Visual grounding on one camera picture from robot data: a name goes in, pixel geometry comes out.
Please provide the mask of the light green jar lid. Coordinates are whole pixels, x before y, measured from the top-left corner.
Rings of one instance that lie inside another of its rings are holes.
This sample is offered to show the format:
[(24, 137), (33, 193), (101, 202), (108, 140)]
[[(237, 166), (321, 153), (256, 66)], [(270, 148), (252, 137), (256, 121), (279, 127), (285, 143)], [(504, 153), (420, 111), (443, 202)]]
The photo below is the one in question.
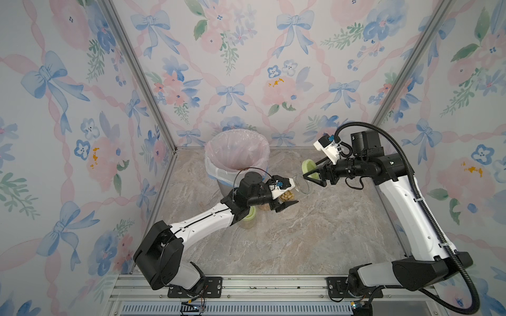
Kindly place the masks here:
[(309, 182), (321, 181), (320, 171), (315, 161), (306, 159), (302, 163), (303, 178)]

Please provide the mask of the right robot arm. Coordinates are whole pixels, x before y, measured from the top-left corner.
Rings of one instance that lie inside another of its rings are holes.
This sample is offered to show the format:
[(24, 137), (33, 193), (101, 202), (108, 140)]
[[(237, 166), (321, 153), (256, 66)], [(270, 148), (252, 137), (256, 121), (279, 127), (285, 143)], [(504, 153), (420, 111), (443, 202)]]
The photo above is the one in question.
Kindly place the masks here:
[(420, 290), (459, 273), (453, 256), (464, 268), (471, 267), (470, 254), (458, 251), (437, 221), (429, 220), (431, 212), (420, 206), (423, 198), (413, 192), (417, 181), (408, 177), (399, 154), (386, 155), (375, 131), (357, 132), (351, 139), (349, 157), (342, 152), (344, 143), (335, 143), (333, 136), (324, 134), (315, 141), (314, 147), (325, 154), (325, 159), (304, 171), (304, 178), (322, 187), (341, 179), (372, 179), (388, 209), (397, 216), (409, 244), (404, 259), (350, 269), (351, 293), (361, 296), (378, 286)]

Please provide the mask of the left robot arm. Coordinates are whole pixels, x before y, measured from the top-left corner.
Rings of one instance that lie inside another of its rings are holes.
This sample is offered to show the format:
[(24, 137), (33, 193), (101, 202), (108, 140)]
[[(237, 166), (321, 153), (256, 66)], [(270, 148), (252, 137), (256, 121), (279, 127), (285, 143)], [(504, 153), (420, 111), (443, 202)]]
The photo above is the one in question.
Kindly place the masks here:
[(183, 262), (184, 253), (201, 239), (244, 220), (252, 207), (267, 205), (279, 213), (295, 205), (296, 200), (282, 200), (282, 196), (298, 186), (293, 178), (273, 175), (264, 180), (258, 172), (247, 172), (207, 211), (171, 225), (156, 222), (135, 252), (134, 263), (153, 290), (179, 287), (193, 296), (200, 294), (206, 276), (195, 263)]

